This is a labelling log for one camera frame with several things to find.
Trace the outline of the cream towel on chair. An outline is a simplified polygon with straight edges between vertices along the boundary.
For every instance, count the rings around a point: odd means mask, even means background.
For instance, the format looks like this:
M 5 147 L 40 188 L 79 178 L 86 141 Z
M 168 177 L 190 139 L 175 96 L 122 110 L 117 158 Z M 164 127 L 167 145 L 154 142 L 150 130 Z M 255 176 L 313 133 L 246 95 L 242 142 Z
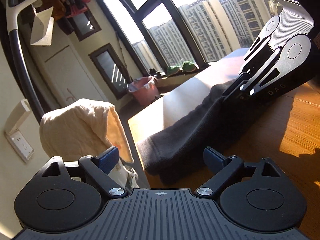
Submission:
M 41 119 L 39 133 L 42 148 L 50 157 L 75 161 L 116 146 L 123 161 L 134 162 L 121 120 L 110 102 L 79 99 L 48 112 Z

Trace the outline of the white chair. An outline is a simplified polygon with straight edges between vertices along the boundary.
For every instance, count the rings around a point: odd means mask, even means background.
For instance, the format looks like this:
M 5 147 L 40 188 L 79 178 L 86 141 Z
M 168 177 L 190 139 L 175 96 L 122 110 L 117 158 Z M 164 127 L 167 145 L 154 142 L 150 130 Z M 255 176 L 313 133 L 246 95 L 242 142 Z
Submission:
M 137 183 L 139 179 L 137 172 L 133 167 L 124 165 L 120 158 L 108 176 L 128 192 L 140 188 Z

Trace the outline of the white paper tag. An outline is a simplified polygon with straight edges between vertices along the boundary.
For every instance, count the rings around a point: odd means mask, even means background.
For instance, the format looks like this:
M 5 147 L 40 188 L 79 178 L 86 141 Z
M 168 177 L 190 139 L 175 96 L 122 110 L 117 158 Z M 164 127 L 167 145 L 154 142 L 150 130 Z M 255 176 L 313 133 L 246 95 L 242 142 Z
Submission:
M 54 18 L 53 7 L 41 12 L 36 12 L 31 31 L 31 46 L 51 46 Z

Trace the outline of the white wall socket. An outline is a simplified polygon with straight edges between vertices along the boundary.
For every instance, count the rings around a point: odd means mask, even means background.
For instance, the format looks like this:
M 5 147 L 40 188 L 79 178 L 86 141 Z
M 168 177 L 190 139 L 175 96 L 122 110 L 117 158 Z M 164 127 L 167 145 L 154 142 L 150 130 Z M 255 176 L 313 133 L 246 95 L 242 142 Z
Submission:
M 20 127 L 30 114 L 31 109 L 28 100 L 22 99 L 11 111 L 4 126 L 4 135 L 7 141 L 25 163 L 33 155 L 34 149 L 21 133 Z

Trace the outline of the pink plastic bucket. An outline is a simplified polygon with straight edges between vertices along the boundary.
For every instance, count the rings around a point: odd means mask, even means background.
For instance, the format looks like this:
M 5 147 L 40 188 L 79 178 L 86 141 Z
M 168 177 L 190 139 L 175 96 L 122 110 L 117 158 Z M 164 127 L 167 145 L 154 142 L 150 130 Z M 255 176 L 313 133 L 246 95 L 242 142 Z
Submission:
M 140 77 L 129 84 L 127 91 L 141 106 L 147 106 L 160 97 L 156 85 L 157 78 L 154 76 Z

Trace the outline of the green moss pot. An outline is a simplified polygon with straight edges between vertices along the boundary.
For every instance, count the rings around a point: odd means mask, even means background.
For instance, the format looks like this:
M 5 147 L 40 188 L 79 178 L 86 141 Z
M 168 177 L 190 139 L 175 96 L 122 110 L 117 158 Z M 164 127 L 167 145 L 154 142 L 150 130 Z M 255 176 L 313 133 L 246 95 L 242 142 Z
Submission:
M 176 75 L 180 71 L 180 66 L 174 65 L 167 68 L 166 76 Z
M 198 67 L 195 63 L 191 61 L 184 61 L 182 64 L 182 70 L 186 73 L 191 73 L 198 70 Z

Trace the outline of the green moss pot right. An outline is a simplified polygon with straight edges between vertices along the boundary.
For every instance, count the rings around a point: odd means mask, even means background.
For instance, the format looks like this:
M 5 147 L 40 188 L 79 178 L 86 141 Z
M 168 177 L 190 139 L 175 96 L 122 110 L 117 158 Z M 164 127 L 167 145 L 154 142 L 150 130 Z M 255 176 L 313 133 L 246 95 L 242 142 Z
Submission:
M 182 64 L 182 70 L 186 73 L 191 73 L 198 70 L 198 67 L 195 63 L 191 61 L 184 61 Z

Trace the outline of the dark framed small window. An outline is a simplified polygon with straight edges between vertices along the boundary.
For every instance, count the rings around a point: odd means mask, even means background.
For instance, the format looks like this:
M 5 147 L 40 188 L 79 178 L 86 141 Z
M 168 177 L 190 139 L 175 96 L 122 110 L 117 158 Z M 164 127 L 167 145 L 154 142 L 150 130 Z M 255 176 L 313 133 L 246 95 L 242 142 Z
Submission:
M 110 43 L 89 54 L 103 80 L 117 100 L 126 93 L 131 76 Z

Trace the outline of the dark grey knit garment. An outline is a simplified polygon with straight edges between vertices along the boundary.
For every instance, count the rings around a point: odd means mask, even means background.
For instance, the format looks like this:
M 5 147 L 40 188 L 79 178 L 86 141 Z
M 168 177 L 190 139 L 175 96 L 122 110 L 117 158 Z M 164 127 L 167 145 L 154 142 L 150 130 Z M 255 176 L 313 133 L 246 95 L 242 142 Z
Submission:
M 219 153 L 229 152 L 255 162 L 275 154 L 276 146 L 253 150 L 257 144 L 244 138 L 249 129 L 265 123 L 272 111 L 284 110 L 284 129 L 294 98 L 283 95 L 270 102 L 225 102 L 225 92 L 235 81 L 214 85 L 210 93 L 188 115 L 172 126 L 151 135 L 137 144 L 145 174 L 159 177 L 164 185 L 173 185 L 204 168 L 203 152 L 209 146 Z

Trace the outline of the green moss pot left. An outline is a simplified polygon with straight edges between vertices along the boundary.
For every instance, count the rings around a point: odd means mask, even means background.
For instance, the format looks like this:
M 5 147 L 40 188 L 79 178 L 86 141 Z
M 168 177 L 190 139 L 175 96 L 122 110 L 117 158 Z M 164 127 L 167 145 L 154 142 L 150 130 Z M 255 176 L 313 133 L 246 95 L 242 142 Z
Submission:
M 167 68 L 166 76 L 176 75 L 180 71 L 180 66 L 174 65 Z

